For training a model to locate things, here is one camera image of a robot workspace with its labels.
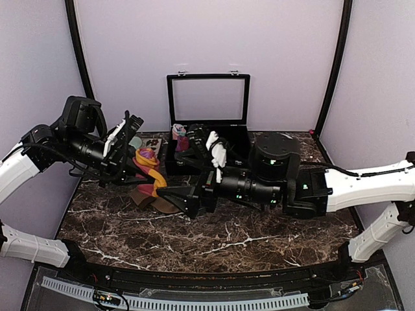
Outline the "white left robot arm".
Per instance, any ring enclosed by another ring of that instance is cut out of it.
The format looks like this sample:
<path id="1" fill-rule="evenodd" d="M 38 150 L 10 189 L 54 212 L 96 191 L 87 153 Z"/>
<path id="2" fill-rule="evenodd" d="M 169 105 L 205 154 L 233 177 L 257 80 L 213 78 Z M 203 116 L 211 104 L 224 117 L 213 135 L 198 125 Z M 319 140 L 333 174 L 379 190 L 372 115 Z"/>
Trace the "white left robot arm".
<path id="1" fill-rule="evenodd" d="M 55 163 L 69 163 L 80 172 L 107 184 L 139 185 L 149 175 L 135 166 L 129 145 L 144 121 L 124 113 L 120 124 L 108 129 L 100 102 L 70 96 L 51 125 L 27 132 L 1 160 L 1 201 Z M 1 256 L 64 268 L 77 282 L 91 278 L 91 267 L 75 242 L 51 240 L 1 224 Z"/>

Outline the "black compartment storage box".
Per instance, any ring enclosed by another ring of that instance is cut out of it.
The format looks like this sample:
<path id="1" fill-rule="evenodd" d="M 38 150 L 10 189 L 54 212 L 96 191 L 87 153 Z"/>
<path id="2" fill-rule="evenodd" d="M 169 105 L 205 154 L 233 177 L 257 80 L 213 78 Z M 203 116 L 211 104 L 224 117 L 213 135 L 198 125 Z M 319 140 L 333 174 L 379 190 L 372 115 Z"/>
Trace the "black compartment storage box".
<path id="1" fill-rule="evenodd" d="M 167 75 L 170 123 L 186 130 L 202 124 L 230 147 L 227 166 L 246 168 L 251 149 L 247 129 L 249 74 L 203 73 Z"/>

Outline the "brown sock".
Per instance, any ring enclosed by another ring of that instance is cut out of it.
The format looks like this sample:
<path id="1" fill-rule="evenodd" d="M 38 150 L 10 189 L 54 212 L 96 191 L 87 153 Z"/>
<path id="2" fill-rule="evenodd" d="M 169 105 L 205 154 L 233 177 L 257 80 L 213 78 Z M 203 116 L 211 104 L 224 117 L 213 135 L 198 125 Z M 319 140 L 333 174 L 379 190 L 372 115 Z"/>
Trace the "brown sock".
<path id="1" fill-rule="evenodd" d="M 130 191 L 130 197 L 139 209 L 152 207 L 163 214 L 176 214 L 180 210 L 172 203 L 159 197 L 153 196 L 152 185 L 138 185 Z"/>

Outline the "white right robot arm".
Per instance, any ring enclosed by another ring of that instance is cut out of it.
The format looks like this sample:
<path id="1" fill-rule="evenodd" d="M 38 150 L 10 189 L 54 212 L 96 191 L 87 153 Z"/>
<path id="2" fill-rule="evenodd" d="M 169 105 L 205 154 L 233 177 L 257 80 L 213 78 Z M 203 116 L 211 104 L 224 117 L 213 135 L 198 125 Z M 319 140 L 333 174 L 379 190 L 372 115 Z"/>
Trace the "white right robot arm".
<path id="1" fill-rule="evenodd" d="M 343 243 L 331 276 L 345 281 L 399 232 L 414 229 L 414 153 L 385 167 L 345 170 L 301 159 L 297 139 L 278 132 L 262 133 L 254 142 L 246 168 L 226 164 L 228 142 L 200 125 L 190 127 L 190 147 L 175 158 L 200 171 L 192 187 L 163 187 L 160 197 L 194 218 L 200 209 L 215 210 L 226 198 L 247 205 L 282 206 L 283 214 L 300 219 L 323 216 L 348 207 L 385 202 L 383 213 L 360 235 Z"/>

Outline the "magenta purple rolled sock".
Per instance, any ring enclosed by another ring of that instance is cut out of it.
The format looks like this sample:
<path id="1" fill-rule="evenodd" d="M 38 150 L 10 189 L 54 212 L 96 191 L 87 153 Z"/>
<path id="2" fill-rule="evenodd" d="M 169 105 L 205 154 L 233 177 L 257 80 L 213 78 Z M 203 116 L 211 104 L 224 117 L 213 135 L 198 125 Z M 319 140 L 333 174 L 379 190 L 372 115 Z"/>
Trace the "magenta purple rolled sock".
<path id="1" fill-rule="evenodd" d="M 179 135 L 177 138 L 176 152 L 184 152 L 189 148 L 189 138 Z"/>

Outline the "magenta striped sock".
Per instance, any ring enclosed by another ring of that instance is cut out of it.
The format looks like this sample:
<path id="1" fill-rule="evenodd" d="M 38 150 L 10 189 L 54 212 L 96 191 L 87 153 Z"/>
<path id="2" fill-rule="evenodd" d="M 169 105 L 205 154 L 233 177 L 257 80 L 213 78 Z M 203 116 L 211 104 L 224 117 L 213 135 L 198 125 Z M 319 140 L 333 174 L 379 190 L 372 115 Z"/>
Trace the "magenta striped sock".
<path id="1" fill-rule="evenodd" d="M 155 152 L 151 148 L 139 148 L 136 150 L 134 164 L 140 168 L 145 174 L 149 175 L 154 181 L 147 181 L 142 185 L 138 185 L 137 189 L 140 193 L 147 196 L 158 197 L 157 190 L 167 186 L 167 182 L 163 175 L 159 172 L 160 161 Z"/>

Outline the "pink white rolled sock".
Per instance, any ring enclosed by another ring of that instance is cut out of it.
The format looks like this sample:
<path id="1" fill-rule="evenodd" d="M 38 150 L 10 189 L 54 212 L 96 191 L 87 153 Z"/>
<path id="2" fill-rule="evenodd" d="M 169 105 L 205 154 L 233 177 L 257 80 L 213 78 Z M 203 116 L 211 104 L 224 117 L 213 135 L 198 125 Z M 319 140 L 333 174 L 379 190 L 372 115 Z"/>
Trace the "pink white rolled sock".
<path id="1" fill-rule="evenodd" d="M 186 129 L 185 126 L 183 126 L 182 124 L 173 124 L 172 126 L 172 139 L 173 140 L 178 140 L 179 137 L 185 137 L 186 135 Z"/>

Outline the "black corner post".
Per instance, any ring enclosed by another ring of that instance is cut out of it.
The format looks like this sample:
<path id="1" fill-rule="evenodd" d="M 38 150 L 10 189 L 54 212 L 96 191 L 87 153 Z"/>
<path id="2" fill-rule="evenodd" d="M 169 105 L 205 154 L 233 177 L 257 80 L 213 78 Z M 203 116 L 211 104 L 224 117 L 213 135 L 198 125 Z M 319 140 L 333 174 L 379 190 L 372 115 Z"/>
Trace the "black corner post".
<path id="1" fill-rule="evenodd" d="M 69 34 L 75 61 L 77 64 L 80 81 L 87 98 L 92 100 L 97 99 L 97 94 L 90 75 L 89 64 L 84 51 L 84 42 L 81 34 L 81 24 L 78 16 L 77 2 L 74 0 L 65 0 L 65 14 L 67 18 L 67 25 L 69 27 Z"/>
<path id="2" fill-rule="evenodd" d="M 346 41 L 348 37 L 352 8 L 353 8 L 352 0 L 343 1 L 342 14 L 341 14 L 340 26 L 338 30 L 338 38 L 337 38 L 337 43 L 335 47 L 335 53 L 333 57 L 333 63 L 331 66 L 329 79 L 327 81 L 326 92 L 324 94 L 322 106 L 320 108 L 320 113 L 318 115 L 316 126 L 313 130 L 313 136 L 315 139 L 319 139 L 322 134 L 322 131 L 324 129 L 324 125 L 326 123 L 327 116 L 329 113 L 329 109 L 330 109 L 330 106 L 333 100 L 333 96 L 335 93 L 335 88 L 337 85 L 337 80 L 338 80 L 340 68 L 342 65 L 344 49 L 346 47 Z"/>

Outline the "black left corner post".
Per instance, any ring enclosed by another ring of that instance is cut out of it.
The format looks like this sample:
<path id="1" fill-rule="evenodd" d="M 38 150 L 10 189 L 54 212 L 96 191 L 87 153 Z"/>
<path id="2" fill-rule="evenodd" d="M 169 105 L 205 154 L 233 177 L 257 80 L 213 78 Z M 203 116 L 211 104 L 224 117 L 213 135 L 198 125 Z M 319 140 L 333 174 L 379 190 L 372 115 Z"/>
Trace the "black left corner post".
<path id="1" fill-rule="evenodd" d="M 77 2 L 74 0 L 65 0 L 65 14 L 67 18 L 67 25 L 69 27 L 69 34 L 75 61 L 77 64 L 80 81 L 87 98 L 92 100 L 97 99 L 97 94 L 90 75 L 89 64 L 84 51 L 84 42 L 81 34 L 81 24 L 78 16 Z"/>

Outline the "black right corner post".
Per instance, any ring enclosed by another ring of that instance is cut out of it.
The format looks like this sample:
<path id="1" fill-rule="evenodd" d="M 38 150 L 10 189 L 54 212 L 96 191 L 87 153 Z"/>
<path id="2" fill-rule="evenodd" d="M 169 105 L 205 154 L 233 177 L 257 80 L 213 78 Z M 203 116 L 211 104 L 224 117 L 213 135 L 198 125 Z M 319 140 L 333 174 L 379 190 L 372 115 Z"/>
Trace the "black right corner post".
<path id="1" fill-rule="evenodd" d="M 319 139 L 322 134 L 322 131 L 324 129 L 324 125 L 326 123 L 327 116 L 329 113 L 329 109 L 330 109 L 330 106 L 333 100 L 333 96 L 335 93 L 335 88 L 337 85 L 337 80 L 338 80 L 340 68 L 342 65 L 344 49 L 346 47 L 346 41 L 348 37 L 352 8 L 353 8 L 352 0 L 343 1 L 342 14 L 341 14 L 340 26 L 338 30 L 338 38 L 337 38 L 337 43 L 335 47 L 335 53 L 333 57 L 333 63 L 331 66 L 329 79 L 327 81 L 326 92 L 324 94 L 322 106 L 320 108 L 320 113 L 318 115 L 316 126 L 313 130 L 313 136 L 315 139 Z"/>

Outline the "white perforated front rail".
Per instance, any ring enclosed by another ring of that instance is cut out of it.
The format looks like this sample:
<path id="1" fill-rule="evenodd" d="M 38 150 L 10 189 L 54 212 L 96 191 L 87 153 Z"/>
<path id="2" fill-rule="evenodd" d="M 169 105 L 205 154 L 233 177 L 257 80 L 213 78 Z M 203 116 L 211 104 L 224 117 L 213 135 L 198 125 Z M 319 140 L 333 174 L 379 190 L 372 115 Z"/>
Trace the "white perforated front rail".
<path id="1" fill-rule="evenodd" d="M 51 277 L 44 277 L 40 286 L 67 297 L 91 303 L 101 310 L 290 310 L 310 305 L 307 294 L 243 300 L 228 298 L 220 300 L 213 297 L 190 300 L 187 297 L 181 298 L 178 294 L 168 299 L 128 294 L 117 295 L 96 290 L 91 286 L 71 284 Z"/>

